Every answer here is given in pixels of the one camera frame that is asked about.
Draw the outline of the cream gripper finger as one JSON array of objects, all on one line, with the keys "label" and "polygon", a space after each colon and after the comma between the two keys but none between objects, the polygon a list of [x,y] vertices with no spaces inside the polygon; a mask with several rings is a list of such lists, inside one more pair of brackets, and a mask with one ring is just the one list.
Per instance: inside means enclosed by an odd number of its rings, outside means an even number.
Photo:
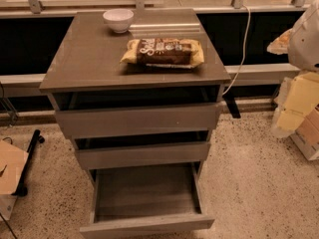
[{"label": "cream gripper finger", "polygon": [[319,104],[319,75],[307,72],[285,78],[276,101],[271,132],[278,138],[288,137]]},{"label": "cream gripper finger", "polygon": [[284,33],[282,33],[279,37],[277,37],[274,41],[272,41],[268,47],[267,52],[275,55],[283,55],[287,54],[288,45],[291,35],[291,29],[288,29]]}]

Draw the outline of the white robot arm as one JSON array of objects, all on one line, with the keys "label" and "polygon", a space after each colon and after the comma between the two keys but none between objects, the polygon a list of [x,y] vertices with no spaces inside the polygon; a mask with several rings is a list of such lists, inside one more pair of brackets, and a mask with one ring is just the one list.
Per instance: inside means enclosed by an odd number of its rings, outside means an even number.
[{"label": "white robot arm", "polygon": [[319,104],[319,0],[308,7],[291,29],[271,42],[267,51],[287,54],[289,64],[300,70],[297,77],[286,78],[282,83],[271,126],[276,137],[287,137]]}]

